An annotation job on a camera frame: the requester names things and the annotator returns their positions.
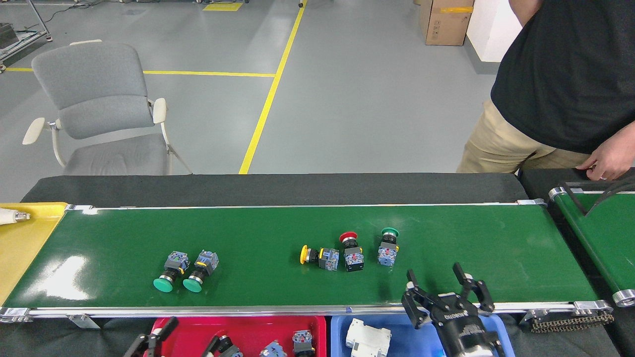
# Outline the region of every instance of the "yellow floor line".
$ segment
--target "yellow floor line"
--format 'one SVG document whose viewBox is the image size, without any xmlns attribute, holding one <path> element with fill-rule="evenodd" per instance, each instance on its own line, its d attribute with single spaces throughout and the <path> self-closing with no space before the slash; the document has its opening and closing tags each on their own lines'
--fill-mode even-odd
<svg viewBox="0 0 635 357">
<path fill-rule="evenodd" d="M 7 67 L 7 69 L 5 69 L 5 71 L 7 71 L 7 72 L 33 72 L 33 68 L 12 68 L 12 67 Z"/>
<path fill-rule="evenodd" d="M 267 99 L 265 100 L 265 105 L 262 107 L 262 112 L 260 113 L 260 118 L 258 119 L 258 124 L 256 124 L 256 130 L 253 132 L 251 136 L 251 142 L 249 143 L 249 147 L 247 148 L 247 153 L 244 155 L 243 164 L 240 166 L 239 174 L 246 174 L 249 172 L 249 167 L 251 166 L 251 161 L 253 160 L 253 155 L 256 153 L 256 147 L 258 147 L 258 141 L 260 141 L 260 136 L 262 134 L 262 130 L 265 127 L 265 123 L 267 122 L 267 116 L 269 116 L 269 111 L 271 110 L 271 103 L 274 101 L 274 97 L 276 96 L 277 86 L 280 83 L 280 77 L 282 77 L 282 72 L 284 71 L 284 66 L 286 65 L 286 60 L 289 57 L 289 52 L 291 51 L 291 46 L 293 46 L 293 40 L 295 40 L 295 34 L 298 32 L 298 27 L 300 26 L 300 21 L 302 19 L 302 15 L 304 14 L 304 9 L 306 9 L 306 2 L 304 7 L 300 8 L 298 12 L 298 16 L 295 18 L 295 23 L 293 24 L 293 28 L 291 30 L 291 34 L 289 35 L 289 40 L 286 43 L 286 47 L 284 48 L 284 52 L 282 54 L 282 59 L 280 60 L 280 64 L 278 65 L 278 69 L 276 71 L 276 75 L 274 76 L 273 83 L 271 83 L 271 88 L 269 89 L 269 94 L 267 95 Z"/>
<path fill-rule="evenodd" d="M 8 67 L 9 72 L 33 72 L 32 68 Z M 190 76 L 229 76 L 229 77 L 269 77 L 275 73 L 241 73 L 241 72 L 196 72 L 196 71 L 144 71 L 145 74 L 185 74 Z"/>
</svg>

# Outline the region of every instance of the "green conveyor belt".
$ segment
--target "green conveyor belt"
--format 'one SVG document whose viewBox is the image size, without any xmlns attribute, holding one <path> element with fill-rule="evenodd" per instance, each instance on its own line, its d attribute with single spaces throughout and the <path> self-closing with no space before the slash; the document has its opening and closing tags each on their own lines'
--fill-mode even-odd
<svg viewBox="0 0 635 357">
<path fill-rule="evenodd" d="M 576 194 L 589 209 L 599 194 Z M 567 194 L 554 201 L 613 292 L 635 289 L 635 194 L 616 194 L 586 217 Z"/>
<path fill-rule="evenodd" d="M 398 303 L 406 271 L 422 288 L 459 291 L 452 264 L 485 280 L 496 302 L 596 300 L 542 206 L 313 206 L 70 211 L 6 307 L 383 305 Z M 393 268 L 377 264 L 384 227 L 399 229 Z M 302 245 L 342 249 L 356 231 L 364 270 L 299 263 Z M 173 250 L 220 264 L 192 293 L 152 281 Z"/>
</svg>

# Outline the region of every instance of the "gray floor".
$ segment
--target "gray floor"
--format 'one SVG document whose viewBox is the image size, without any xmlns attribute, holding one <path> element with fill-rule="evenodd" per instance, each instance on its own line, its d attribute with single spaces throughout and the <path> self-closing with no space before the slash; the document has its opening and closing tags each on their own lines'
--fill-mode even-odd
<svg viewBox="0 0 635 357">
<path fill-rule="evenodd" d="M 70 4 L 36 2 L 45 20 Z M 102 3 L 58 13 L 48 23 L 52 43 L 7 63 L 30 67 L 38 53 L 100 38 L 135 47 L 146 70 L 275 73 L 297 1 L 202 7 Z M 12 1 L 0 4 L 0 22 L 19 29 L 36 20 Z M 453 172 L 494 78 L 477 74 L 462 47 L 424 45 L 411 0 L 310 0 L 249 173 Z M 151 98 L 167 99 L 171 140 L 194 172 L 238 173 L 272 78 L 146 80 Z M 55 119 L 56 110 L 32 72 L 0 74 L 0 90 L 0 202 L 12 202 L 62 172 L 49 136 L 21 145 L 30 122 Z M 130 135 L 76 142 L 62 132 L 62 152 Z"/>
</svg>

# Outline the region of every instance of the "khaki pants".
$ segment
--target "khaki pants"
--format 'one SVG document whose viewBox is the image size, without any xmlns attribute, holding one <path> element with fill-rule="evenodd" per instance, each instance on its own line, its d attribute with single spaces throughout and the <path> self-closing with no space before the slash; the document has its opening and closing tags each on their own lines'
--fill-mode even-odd
<svg viewBox="0 0 635 357">
<path fill-rule="evenodd" d="M 483 114 L 465 144 L 457 172 L 505 172 L 519 168 L 573 168 L 588 154 L 556 149 L 537 142 L 510 125 L 487 100 Z"/>
</svg>

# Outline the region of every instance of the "gray chair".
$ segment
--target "gray chair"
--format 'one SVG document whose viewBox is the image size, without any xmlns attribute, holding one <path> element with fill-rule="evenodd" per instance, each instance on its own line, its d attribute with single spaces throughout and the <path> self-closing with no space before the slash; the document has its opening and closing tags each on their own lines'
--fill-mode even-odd
<svg viewBox="0 0 635 357">
<path fill-rule="evenodd" d="M 172 156 L 192 173 L 168 140 L 165 99 L 148 99 L 139 56 L 131 46 L 99 40 L 74 43 L 38 55 L 32 67 L 59 119 L 35 119 L 22 143 L 32 144 L 43 129 L 51 130 L 64 175 L 166 175 L 172 171 Z M 161 133 L 81 147 L 68 162 L 60 154 L 62 129 L 84 139 L 155 124 Z"/>
</svg>

